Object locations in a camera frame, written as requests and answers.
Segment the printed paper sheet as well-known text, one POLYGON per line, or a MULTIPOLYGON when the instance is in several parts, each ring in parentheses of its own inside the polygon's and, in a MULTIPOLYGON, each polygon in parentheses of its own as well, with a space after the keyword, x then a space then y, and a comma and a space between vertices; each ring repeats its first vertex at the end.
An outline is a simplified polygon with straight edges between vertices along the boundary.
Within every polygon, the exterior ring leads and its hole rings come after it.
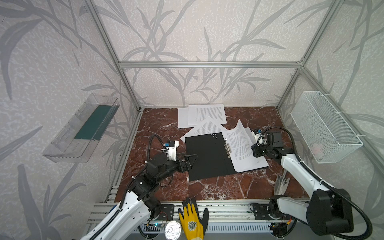
POLYGON ((256 137, 259 135, 255 135, 249 127, 245 128, 245 132, 250 140, 244 141, 241 146, 234 149, 236 159, 233 161, 233 165, 235 171, 241 173, 268 167, 265 157, 255 157, 251 148, 253 145, 258 147, 256 137))

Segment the black folder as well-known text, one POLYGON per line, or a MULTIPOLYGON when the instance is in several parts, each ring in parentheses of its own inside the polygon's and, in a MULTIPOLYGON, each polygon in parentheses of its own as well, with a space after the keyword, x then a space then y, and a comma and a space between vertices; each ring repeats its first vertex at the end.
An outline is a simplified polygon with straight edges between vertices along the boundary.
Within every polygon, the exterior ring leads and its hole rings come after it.
POLYGON ((227 156, 224 144, 222 133, 186 138, 187 154, 198 155, 193 168, 189 170, 190 181, 238 173, 235 171, 232 159, 227 156))

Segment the printed paper top back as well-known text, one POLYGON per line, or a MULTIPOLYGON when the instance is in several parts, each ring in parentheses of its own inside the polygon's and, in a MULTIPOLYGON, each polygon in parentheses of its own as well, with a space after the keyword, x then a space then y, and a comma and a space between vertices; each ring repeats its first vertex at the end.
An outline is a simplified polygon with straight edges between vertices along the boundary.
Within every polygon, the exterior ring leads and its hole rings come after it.
POLYGON ((207 117, 212 118, 219 124, 226 124, 226 114, 223 104, 218 105, 189 105, 188 124, 197 125, 207 117))

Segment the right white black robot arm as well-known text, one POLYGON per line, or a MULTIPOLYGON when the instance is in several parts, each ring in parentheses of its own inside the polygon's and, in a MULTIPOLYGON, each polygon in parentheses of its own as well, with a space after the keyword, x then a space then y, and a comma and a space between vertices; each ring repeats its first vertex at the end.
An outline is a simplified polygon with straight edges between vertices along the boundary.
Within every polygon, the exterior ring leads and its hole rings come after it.
POLYGON ((303 203, 285 195, 270 198, 267 212, 271 218, 291 216, 295 221, 307 224, 318 236, 333 235, 344 240, 366 240, 373 233, 368 215, 352 200, 344 189, 336 189, 317 175, 300 158, 297 148, 285 147, 282 132, 290 139, 292 134, 283 127, 269 127, 264 131, 252 131, 254 157, 268 157, 288 171, 307 192, 310 201, 303 203), (366 223, 366 230, 358 236, 349 236, 354 230, 352 211, 357 211, 366 223))

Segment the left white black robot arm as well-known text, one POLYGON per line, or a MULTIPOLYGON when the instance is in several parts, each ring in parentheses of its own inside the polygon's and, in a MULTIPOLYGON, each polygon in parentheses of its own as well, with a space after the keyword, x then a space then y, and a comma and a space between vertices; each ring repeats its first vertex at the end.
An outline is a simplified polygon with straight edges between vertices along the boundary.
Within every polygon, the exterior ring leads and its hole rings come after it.
POLYGON ((159 216, 161 202, 154 194, 161 188, 161 181, 175 172, 189 172, 198 155, 177 157, 178 143, 163 143, 153 134, 147 148, 145 167, 133 177, 121 201, 83 240, 125 240, 142 223, 159 216))

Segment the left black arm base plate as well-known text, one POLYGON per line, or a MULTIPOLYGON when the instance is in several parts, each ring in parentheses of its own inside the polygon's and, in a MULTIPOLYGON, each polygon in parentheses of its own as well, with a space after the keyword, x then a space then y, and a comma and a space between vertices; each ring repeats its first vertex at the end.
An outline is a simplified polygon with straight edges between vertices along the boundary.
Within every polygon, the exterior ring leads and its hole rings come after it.
POLYGON ((174 218, 175 205, 161 204, 151 212, 151 220, 172 221, 174 218))

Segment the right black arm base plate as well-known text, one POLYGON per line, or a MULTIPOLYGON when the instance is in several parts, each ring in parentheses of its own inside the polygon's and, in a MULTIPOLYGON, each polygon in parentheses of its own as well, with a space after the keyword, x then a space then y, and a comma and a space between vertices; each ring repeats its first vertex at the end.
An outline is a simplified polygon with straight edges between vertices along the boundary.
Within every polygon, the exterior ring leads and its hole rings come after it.
POLYGON ((269 220, 287 222, 293 217, 283 214, 278 209, 270 209, 270 204, 251 203, 250 210, 254 214, 255 220, 269 220))

